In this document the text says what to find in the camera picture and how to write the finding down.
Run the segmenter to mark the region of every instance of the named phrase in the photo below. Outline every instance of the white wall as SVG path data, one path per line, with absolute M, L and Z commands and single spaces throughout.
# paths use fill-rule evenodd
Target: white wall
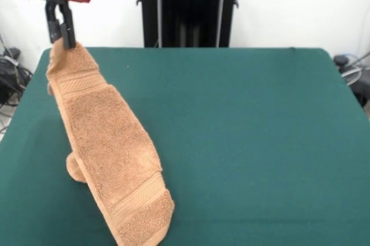
M 239 0 L 231 46 L 322 47 L 331 54 L 370 49 L 370 0 Z M 135 0 L 72 3 L 76 36 L 86 46 L 143 46 Z M 35 69 L 50 47 L 41 0 L 0 0 L 0 32 Z

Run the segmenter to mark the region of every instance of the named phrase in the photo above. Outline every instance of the cable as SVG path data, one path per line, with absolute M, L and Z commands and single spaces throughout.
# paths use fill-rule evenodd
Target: cable
M 9 54 L 9 56 L 12 59 L 14 59 L 14 56 L 13 56 L 12 52 L 5 46 L 4 41 L 3 41 L 2 37 L 1 37 L 1 34 L 0 34 L 0 42 L 1 42 L 2 46 L 4 47 L 5 51 Z
M 351 63 L 351 64 L 348 64 L 347 66 L 345 67 L 351 67 L 352 65 L 356 65 L 357 63 L 365 60 L 367 57 L 370 56 L 370 52 L 366 53 L 365 55 L 363 55 L 361 58 L 359 58 L 358 60 L 356 60 L 355 62 Z
M 357 77 L 356 77 L 356 78 L 354 78 L 354 79 L 353 79 L 353 80 L 351 80 L 351 81 L 346 82 L 346 83 L 347 83 L 347 85 L 348 85 L 348 86 L 351 86 L 351 85 L 355 84 L 357 81 L 359 81 L 359 80 L 361 79 L 361 76 L 362 76 L 362 71 L 359 71 L 359 72 L 358 72 L 358 75 L 357 75 Z
M 351 81 L 346 81 L 347 85 L 351 86 L 351 85 L 355 84 L 357 81 L 359 81 L 361 79 L 363 71 L 370 71 L 370 67 L 360 68 L 360 67 L 355 65 L 354 69 L 351 69 L 350 71 L 346 71 L 346 72 L 342 73 L 341 75 L 342 75 L 343 78 L 345 78 L 345 77 L 348 77 L 352 74 L 358 74 Z
M 0 115 L 4 116 L 4 117 L 8 117 L 8 118 L 12 118 L 13 116 L 10 116 L 6 113 L 3 113 L 3 112 L 0 112 Z
M 346 71 L 346 72 L 342 73 L 342 77 L 344 78 L 344 77 L 347 77 L 351 74 L 355 74 L 355 73 L 361 72 L 361 71 L 362 71 L 362 68 L 355 65 L 354 69 L 351 69 L 350 71 Z

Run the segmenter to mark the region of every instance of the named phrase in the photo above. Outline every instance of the towel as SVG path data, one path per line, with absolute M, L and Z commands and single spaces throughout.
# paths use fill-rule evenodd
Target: towel
M 119 246 L 157 245 L 174 203 L 148 133 L 81 44 L 57 40 L 47 78 L 73 150 L 69 173 L 87 182 Z

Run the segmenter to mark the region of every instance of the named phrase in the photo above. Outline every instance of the green tablecloth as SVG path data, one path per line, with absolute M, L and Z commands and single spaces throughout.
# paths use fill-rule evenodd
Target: green tablecloth
M 370 245 L 370 126 L 327 53 L 90 52 L 158 149 L 176 203 L 161 245 Z M 115 245 L 65 169 L 47 63 L 0 144 L 0 245 Z

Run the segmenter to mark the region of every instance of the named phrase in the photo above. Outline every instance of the black stand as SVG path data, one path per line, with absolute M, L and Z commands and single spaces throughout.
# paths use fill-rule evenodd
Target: black stand
M 140 0 L 145 47 L 228 47 L 236 0 Z

